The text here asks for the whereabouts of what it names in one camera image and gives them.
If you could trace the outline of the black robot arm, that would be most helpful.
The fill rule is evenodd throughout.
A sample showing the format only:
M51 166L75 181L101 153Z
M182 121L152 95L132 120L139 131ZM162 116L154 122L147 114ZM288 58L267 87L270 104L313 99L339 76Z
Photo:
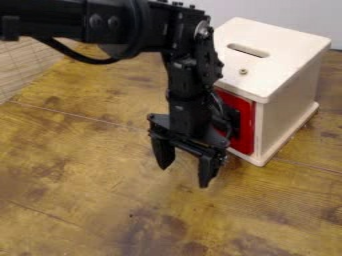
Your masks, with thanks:
M227 156L231 124L214 90L223 62L210 16L168 0L0 0L0 40L31 37L69 58L113 64L143 52L162 55L168 74L168 112L150 114L156 162L167 168L182 149L199 158L207 187Z

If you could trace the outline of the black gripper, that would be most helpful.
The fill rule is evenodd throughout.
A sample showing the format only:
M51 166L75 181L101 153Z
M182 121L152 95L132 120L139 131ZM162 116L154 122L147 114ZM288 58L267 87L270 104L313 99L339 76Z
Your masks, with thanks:
M223 102L215 94L168 99L168 114L151 113L148 135L159 167L166 170L179 148L199 158L199 187L207 188L226 158L230 141L212 124L212 109Z

